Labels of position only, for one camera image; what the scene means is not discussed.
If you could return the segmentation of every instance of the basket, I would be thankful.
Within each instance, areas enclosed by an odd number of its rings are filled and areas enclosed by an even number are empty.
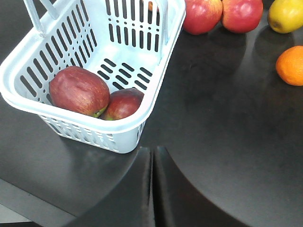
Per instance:
[[[185,18],[184,0],[24,0],[34,27],[0,66],[0,92],[11,106],[39,115],[62,137],[117,153],[138,145],[156,102]],[[131,116],[104,121],[51,105],[48,85],[77,65],[99,75],[110,92],[144,93]]]

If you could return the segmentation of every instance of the orange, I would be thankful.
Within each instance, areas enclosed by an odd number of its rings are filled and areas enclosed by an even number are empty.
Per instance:
[[[284,51],[276,61],[276,71],[287,84],[303,86],[303,46]]]

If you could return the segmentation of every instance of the red apple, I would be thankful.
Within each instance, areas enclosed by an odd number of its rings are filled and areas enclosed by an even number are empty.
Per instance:
[[[78,66],[59,71],[49,84],[49,92],[53,105],[93,117],[99,117],[110,100],[104,80]]]
[[[222,25],[233,33],[254,30],[263,13],[262,0],[222,0]]]
[[[186,16],[183,29],[200,35],[211,31],[220,21],[223,11],[221,0],[185,0]]]
[[[144,93],[136,88],[126,88],[114,91],[110,95],[107,109],[101,119],[107,121],[120,120],[134,114],[143,99]]]

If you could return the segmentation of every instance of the basket handle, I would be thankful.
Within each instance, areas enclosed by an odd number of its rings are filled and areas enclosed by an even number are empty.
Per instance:
[[[37,10],[35,8],[33,0],[23,0],[24,4],[27,8],[28,14],[32,20],[32,23],[34,25],[34,28],[37,30],[37,32],[41,35],[44,36],[45,31],[44,28],[41,24],[41,21],[39,19]],[[40,2],[44,5],[48,13],[51,15],[51,17],[56,20],[59,17],[59,14],[57,10],[54,8],[50,0],[40,0]]]

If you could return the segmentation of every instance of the black table surface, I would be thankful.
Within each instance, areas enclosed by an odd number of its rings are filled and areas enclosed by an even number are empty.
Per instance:
[[[221,24],[199,36],[181,31],[139,146],[165,146],[203,195],[244,223],[301,227],[303,88],[284,83],[275,62],[303,45],[303,28],[272,31],[272,0],[263,2],[263,18],[249,33]],[[1,1],[0,62],[31,27],[23,1]],[[0,203],[20,213],[12,190],[77,217],[116,186],[135,157],[61,138],[2,98],[0,113]]]

